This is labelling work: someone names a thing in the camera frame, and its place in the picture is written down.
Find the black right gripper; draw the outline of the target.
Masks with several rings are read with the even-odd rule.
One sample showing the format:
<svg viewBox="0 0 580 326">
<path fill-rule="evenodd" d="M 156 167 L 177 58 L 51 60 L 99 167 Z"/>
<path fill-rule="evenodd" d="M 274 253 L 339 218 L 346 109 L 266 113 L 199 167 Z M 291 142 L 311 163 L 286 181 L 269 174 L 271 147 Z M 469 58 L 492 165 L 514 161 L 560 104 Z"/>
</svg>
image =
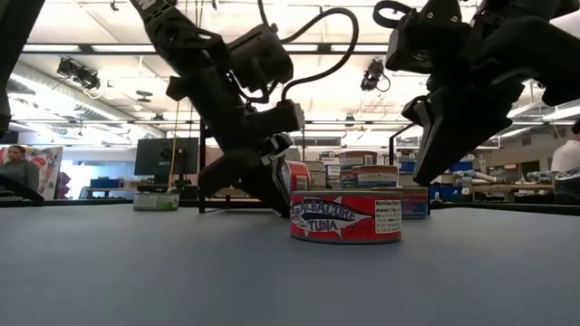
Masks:
<svg viewBox="0 0 580 326">
<path fill-rule="evenodd" d="M 538 16 L 479 14 L 474 24 L 437 23 L 429 95 L 401 115 L 423 127 L 413 180 L 427 186 L 512 120 L 523 81 L 545 87 L 542 100 L 580 99 L 580 39 Z"/>
</svg>

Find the black computer monitor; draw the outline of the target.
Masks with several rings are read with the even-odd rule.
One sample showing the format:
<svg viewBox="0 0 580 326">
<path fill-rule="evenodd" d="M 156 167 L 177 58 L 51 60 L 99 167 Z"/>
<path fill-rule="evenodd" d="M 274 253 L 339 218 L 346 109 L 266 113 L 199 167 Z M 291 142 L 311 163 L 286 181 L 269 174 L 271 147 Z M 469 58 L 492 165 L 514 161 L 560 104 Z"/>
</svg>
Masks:
<svg viewBox="0 0 580 326">
<path fill-rule="evenodd" d="M 140 139 L 136 176 L 167 176 L 198 172 L 198 138 Z"/>
</svg>

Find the black ceiling spotlight cluster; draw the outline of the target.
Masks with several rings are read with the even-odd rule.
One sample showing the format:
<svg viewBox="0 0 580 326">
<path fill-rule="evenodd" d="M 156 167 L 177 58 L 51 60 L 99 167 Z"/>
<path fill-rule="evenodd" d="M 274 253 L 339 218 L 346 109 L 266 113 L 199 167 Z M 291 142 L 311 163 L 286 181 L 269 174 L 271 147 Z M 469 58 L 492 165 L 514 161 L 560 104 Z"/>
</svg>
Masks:
<svg viewBox="0 0 580 326">
<path fill-rule="evenodd" d="M 87 91 L 96 91 L 101 87 L 101 80 L 96 71 L 80 65 L 70 58 L 62 58 L 56 72 L 64 79 L 78 83 Z"/>
</svg>

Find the blue bin white print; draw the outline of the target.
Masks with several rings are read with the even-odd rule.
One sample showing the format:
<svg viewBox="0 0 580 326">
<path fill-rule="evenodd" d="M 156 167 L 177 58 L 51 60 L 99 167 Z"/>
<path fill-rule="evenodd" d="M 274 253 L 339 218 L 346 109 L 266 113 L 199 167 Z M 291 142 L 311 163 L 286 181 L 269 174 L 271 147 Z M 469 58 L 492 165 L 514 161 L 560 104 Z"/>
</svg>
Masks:
<svg viewBox="0 0 580 326">
<path fill-rule="evenodd" d="M 431 184 L 429 187 L 430 201 L 439 200 L 442 202 L 450 202 L 454 197 L 455 186 L 452 184 Z"/>
</svg>

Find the black table frame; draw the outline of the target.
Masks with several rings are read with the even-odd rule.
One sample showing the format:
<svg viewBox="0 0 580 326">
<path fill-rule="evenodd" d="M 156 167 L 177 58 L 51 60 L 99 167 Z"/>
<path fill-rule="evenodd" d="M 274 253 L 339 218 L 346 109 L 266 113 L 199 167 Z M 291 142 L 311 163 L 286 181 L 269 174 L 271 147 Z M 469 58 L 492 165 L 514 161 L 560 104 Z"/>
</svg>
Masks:
<svg viewBox="0 0 580 326">
<path fill-rule="evenodd" d="M 35 203 L 27 200 L 0 200 L 0 208 L 29 207 L 29 206 L 103 206 L 103 205 L 128 205 L 132 204 L 128 199 L 82 199 L 82 200 L 52 200 Z M 206 201 L 205 208 L 218 209 L 262 209 L 266 206 L 259 201 Z M 524 213 L 537 213 L 562 216 L 580 217 L 580 206 L 543 205 L 543 204 L 518 204 L 499 202 L 474 202 L 452 203 L 443 202 L 433 204 L 431 210 L 448 208 L 473 208 L 501 211 L 515 211 Z"/>
</svg>

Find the blue table mat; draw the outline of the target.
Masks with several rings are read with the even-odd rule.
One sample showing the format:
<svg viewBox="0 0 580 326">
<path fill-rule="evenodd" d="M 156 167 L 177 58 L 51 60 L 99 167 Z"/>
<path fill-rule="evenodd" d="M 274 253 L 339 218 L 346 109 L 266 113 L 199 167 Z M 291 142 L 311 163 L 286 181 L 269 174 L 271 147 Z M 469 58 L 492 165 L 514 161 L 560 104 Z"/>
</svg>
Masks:
<svg viewBox="0 0 580 326">
<path fill-rule="evenodd" d="M 2 208 L 0 326 L 580 326 L 580 216 L 443 209 L 332 245 L 259 210 Z"/>
</svg>

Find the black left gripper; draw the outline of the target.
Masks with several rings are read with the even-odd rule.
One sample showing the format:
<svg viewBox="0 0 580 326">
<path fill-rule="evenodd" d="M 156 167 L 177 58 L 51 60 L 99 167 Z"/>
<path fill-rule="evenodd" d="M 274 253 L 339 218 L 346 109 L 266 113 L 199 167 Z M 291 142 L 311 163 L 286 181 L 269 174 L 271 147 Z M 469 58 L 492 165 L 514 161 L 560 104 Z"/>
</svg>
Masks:
<svg viewBox="0 0 580 326">
<path fill-rule="evenodd" d="M 202 168 L 198 185 L 208 195 L 235 186 L 289 217 L 291 173 L 285 151 L 293 145 L 293 108 L 247 112 L 240 108 L 210 126 L 223 155 Z"/>
</svg>

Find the black round object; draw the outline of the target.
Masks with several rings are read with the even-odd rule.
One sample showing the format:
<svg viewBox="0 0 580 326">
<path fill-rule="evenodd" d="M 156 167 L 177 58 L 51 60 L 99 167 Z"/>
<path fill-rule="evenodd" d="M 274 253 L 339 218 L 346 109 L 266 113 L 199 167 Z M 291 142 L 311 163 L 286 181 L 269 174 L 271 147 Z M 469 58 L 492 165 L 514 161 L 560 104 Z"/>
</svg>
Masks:
<svg viewBox="0 0 580 326">
<path fill-rule="evenodd" d="M 557 193 L 580 194 L 580 167 L 573 168 L 555 177 L 555 191 Z"/>
</svg>

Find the blue storage bins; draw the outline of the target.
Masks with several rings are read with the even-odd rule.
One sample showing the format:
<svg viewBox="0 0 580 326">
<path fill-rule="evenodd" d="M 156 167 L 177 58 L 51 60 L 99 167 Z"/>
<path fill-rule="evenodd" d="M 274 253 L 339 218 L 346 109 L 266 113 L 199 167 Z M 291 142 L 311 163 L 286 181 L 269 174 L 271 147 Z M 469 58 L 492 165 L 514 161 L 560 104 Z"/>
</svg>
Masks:
<svg viewBox="0 0 580 326">
<path fill-rule="evenodd" d="M 399 162 L 399 171 L 401 174 L 413 174 L 414 169 L 416 167 L 415 160 L 403 160 Z M 465 170 L 473 170 L 473 162 L 472 161 L 460 161 L 450 167 L 447 170 L 447 173 L 454 173 L 456 171 L 465 171 Z"/>
</svg>

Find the red albacore tuna can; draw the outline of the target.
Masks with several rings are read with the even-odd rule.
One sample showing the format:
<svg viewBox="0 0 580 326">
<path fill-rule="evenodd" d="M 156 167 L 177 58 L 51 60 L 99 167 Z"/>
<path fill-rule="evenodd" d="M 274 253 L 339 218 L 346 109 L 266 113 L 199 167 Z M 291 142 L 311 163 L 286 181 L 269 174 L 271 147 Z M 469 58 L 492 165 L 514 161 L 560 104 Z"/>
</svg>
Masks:
<svg viewBox="0 0 580 326">
<path fill-rule="evenodd" d="M 302 191 L 292 194 L 290 235 L 335 245 L 375 245 L 401 240 L 398 191 Z"/>
<path fill-rule="evenodd" d="M 284 160 L 280 174 L 283 185 L 290 193 L 307 191 L 310 187 L 310 172 L 307 165 L 302 161 Z"/>
</svg>

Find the wooden workbench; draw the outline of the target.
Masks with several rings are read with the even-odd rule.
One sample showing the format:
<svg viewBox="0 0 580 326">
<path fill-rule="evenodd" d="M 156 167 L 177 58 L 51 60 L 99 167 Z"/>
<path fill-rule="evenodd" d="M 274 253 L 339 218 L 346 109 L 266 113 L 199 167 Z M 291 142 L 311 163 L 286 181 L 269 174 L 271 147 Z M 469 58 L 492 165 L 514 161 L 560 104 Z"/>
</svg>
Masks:
<svg viewBox="0 0 580 326">
<path fill-rule="evenodd" d="M 492 184 L 492 185 L 478 185 L 469 188 L 471 193 L 510 193 L 520 190 L 525 191 L 547 191 L 553 192 L 554 187 L 550 185 L 508 185 L 508 184 Z"/>
</svg>

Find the colourful printed cloth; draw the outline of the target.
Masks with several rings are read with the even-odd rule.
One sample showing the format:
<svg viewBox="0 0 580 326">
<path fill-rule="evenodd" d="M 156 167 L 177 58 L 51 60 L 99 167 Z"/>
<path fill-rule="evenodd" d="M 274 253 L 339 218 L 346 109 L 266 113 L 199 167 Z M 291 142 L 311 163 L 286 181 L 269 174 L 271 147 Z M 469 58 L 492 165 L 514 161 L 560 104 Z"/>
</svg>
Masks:
<svg viewBox="0 0 580 326">
<path fill-rule="evenodd" d="M 7 149 L 9 147 L 0 148 L 0 165 L 8 160 Z M 45 199 L 53 200 L 59 187 L 58 181 L 63 148 L 24 148 L 25 158 L 33 162 L 40 169 L 39 188 L 37 192 Z"/>
</svg>

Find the thin black gantry frame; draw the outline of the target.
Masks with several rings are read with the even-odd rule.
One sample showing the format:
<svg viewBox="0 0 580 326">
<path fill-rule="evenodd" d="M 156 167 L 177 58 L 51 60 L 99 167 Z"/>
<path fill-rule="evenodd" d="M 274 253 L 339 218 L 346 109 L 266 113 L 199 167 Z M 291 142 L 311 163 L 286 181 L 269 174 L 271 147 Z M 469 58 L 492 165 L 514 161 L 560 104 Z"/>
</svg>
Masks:
<svg viewBox="0 0 580 326">
<path fill-rule="evenodd" d="M 307 161 L 307 150 L 316 146 L 316 136 L 309 134 L 306 129 L 307 125 L 304 125 L 301 129 L 301 139 L 299 141 L 300 149 L 302 153 L 302 161 Z"/>
</svg>

